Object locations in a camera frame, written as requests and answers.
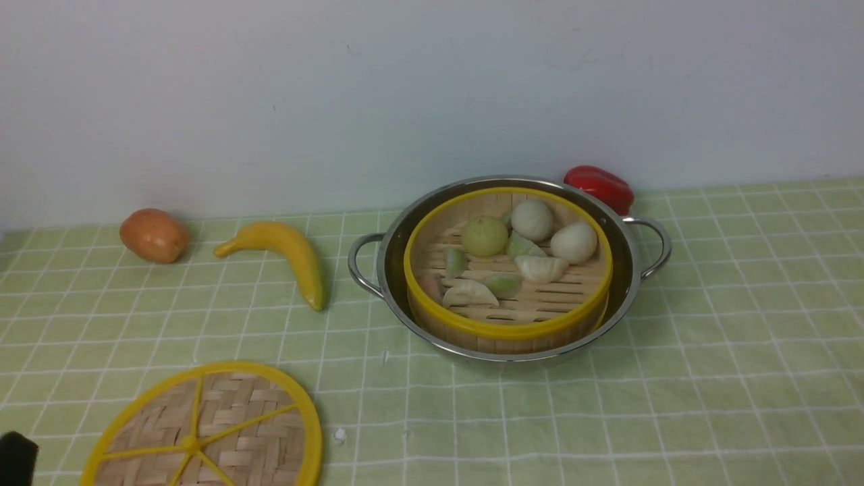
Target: woven bamboo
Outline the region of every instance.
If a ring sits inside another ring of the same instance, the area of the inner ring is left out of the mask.
[[[585,220],[593,223],[587,214],[557,198],[539,194],[514,191],[486,191],[469,195],[459,201],[440,208],[426,221],[418,225],[412,235],[409,259],[411,275],[437,274],[446,289],[460,279],[482,280],[495,273],[519,274],[516,265],[506,254],[489,258],[478,258],[466,254],[467,269],[456,279],[444,278],[444,251],[446,248],[461,249],[461,229],[478,216],[503,216],[521,201],[537,199],[543,201],[555,217],[555,231],[568,224]],[[601,320],[606,308],[611,258],[606,236],[598,233],[600,244],[596,253],[582,265],[571,265],[556,282],[533,284],[523,282],[519,293],[509,299],[500,299],[500,306],[468,304],[453,306],[449,310],[471,323],[499,324],[502,327],[521,326],[533,323],[554,323],[569,319],[566,326],[555,332],[541,333],[531,339],[514,339],[506,336],[483,336],[470,332],[466,326],[454,326],[453,319],[442,318],[442,313],[420,302],[421,298],[409,291],[409,302],[419,323],[437,337],[461,346],[485,353],[521,354],[553,349],[580,339],[592,331]],[[547,253],[549,241],[539,243]],[[574,310],[581,309],[574,316]]]
[[[258,374],[184,380],[142,404],[94,455],[93,484],[301,486],[303,407]]]

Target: white dumpling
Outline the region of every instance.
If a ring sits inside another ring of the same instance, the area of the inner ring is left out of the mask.
[[[498,299],[492,291],[480,282],[459,280],[444,293],[442,302],[447,309],[454,305],[489,304],[498,307]]]
[[[569,264],[567,260],[553,257],[521,256],[516,257],[516,266],[525,280],[548,284],[561,278]]]

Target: banana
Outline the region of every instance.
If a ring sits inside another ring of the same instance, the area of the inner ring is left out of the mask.
[[[315,249],[302,233],[276,221],[256,221],[240,228],[237,236],[213,250],[216,258],[223,259],[240,250],[267,250],[282,254],[297,277],[297,287],[314,310],[324,309],[327,297],[321,262]]]

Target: pot handle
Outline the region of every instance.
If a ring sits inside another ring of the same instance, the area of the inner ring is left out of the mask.
[[[360,273],[360,269],[357,267],[357,253],[359,253],[360,248],[366,244],[374,241],[381,241],[383,239],[383,233],[365,234],[357,238],[357,240],[351,245],[351,249],[348,250],[348,272],[351,273],[351,278],[354,279],[354,282],[357,282],[357,285],[363,287],[367,292],[382,300],[384,299],[384,293],[381,291],[381,287],[373,284],[368,278],[364,277],[363,274]]]
[[[667,262],[669,262],[669,257],[672,255],[672,238],[669,236],[669,232],[666,231],[666,228],[663,227],[659,222],[651,219],[651,218],[637,218],[634,216],[627,216],[623,218],[624,224],[626,225],[639,225],[644,227],[649,227],[654,230],[654,233],[660,237],[660,258],[658,258],[654,263],[652,263],[648,268],[644,269],[641,273],[641,279],[645,280],[654,274],[657,270],[663,268]]]

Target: green checkered tablecloth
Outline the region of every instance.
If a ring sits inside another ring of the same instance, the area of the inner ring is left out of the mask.
[[[72,486],[143,390],[239,358],[314,397],[327,486],[864,484],[864,180],[652,192],[633,213],[669,229],[671,262],[554,367],[452,361],[355,285],[348,247],[397,212],[278,218],[326,257],[325,314],[281,257],[213,257],[245,219],[191,223],[165,266],[117,227],[7,234],[0,426],[41,446],[38,486]]]

